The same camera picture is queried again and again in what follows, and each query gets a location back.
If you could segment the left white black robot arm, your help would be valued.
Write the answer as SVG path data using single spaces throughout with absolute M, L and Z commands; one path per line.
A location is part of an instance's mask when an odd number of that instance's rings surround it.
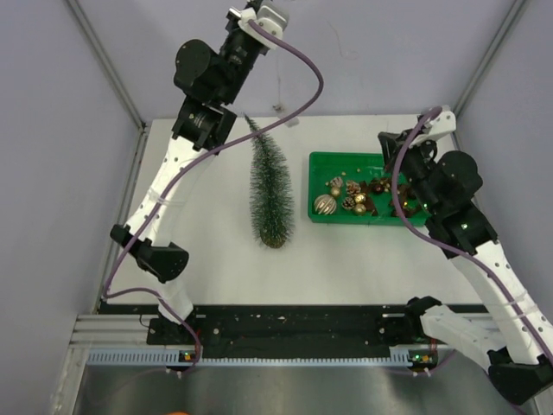
M 110 232 L 111 239 L 128 248 L 137 266 L 153 278 L 161 298 L 158 309 L 168 320 L 166 332 L 180 343 L 194 337 L 196 323 L 189 316 L 194 306 L 181 275 L 189 254 L 173 242 L 172 231 L 186 197 L 209 162 L 200 162 L 186 177 L 172 181 L 199 156 L 225 143 L 237 118 L 228 105 L 236 99 L 258 56 L 275 47 L 249 23 L 281 37 L 289 16 L 270 1 L 250 1 L 244 10 L 230 9 L 227 19 L 228 35 L 219 51 L 199 39 L 179 48 L 174 83 L 185 99 L 166 154 L 139 208 Z

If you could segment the small green christmas tree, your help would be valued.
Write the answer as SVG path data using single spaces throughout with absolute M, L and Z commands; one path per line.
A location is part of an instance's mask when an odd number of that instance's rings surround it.
M 286 156 L 275 139 L 261 133 L 257 122 L 245 116 L 251 138 L 250 216 L 254 239 L 270 249 L 281 249 L 294 232 L 294 197 Z

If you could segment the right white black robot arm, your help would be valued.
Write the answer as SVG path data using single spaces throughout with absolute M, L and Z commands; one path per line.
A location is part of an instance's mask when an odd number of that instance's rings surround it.
M 423 240 L 438 246 L 465 276 L 499 331 L 488 332 L 433 297 L 415 297 L 407 305 L 404 333 L 414 342 L 431 337 L 448 344 L 480 366 L 504 399 L 522 405 L 552 388 L 552 323 L 473 202 L 483 183 L 474 159 L 458 150 L 437 158 L 435 139 L 411 144 L 408 136 L 378 134 L 385 168 L 412 186 L 429 213 Z

